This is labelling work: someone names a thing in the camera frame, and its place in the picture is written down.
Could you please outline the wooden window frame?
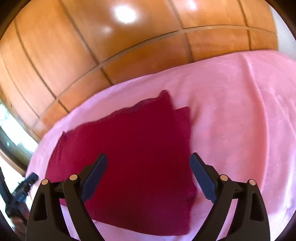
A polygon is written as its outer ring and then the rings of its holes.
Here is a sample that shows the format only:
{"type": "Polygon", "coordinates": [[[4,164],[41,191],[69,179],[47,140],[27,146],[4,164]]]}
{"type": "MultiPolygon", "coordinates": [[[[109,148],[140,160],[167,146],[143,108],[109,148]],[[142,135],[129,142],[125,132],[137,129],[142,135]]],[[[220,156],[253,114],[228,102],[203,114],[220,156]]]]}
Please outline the wooden window frame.
{"type": "Polygon", "coordinates": [[[1,103],[1,157],[18,173],[25,176],[37,147],[38,143],[1,103]]]}

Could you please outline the pink bedspread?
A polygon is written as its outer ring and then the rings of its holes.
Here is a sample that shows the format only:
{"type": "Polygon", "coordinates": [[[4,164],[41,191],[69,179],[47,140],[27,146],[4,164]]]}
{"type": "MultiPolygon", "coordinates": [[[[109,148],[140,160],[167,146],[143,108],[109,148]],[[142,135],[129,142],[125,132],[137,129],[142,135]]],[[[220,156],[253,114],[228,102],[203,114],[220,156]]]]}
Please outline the pink bedspread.
{"type": "MultiPolygon", "coordinates": [[[[190,154],[234,181],[254,179],[275,240],[295,212],[295,61],[277,51],[219,56],[107,88],[57,122],[33,154],[40,179],[63,133],[167,91],[175,109],[190,110],[190,154]]],[[[95,221],[106,240],[190,240],[210,208],[197,182],[186,235],[148,235],[95,221]]]]}

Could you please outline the dark red knit garment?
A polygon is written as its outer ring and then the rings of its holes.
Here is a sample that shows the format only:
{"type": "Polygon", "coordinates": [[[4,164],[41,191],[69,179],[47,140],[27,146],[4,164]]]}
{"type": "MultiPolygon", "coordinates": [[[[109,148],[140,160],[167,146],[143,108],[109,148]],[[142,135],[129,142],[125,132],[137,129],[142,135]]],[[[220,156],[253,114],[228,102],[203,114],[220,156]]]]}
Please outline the dark red knit garment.
{"type": "Polygon", "coordinates": [[[63,133],[46,171],[63,181],[107,156],[106,171],[85,204],[90,217],[148,235],[186,235],[197,189],[190,158],[190,110],[167,91],[63,133]]]}

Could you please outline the wooden panelled headboard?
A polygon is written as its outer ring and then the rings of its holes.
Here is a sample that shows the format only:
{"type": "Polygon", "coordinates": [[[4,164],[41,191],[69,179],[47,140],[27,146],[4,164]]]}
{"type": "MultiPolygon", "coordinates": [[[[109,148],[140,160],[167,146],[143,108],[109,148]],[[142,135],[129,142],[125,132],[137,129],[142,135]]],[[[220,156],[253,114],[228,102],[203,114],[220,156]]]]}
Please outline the wooden panelled headboard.
{"type": "Polygon", "coordinates": [[[265,1],[30,1],[1,38],[1,100],[40,139],[95,93],[245,50],[278,49],[265,1]]]}

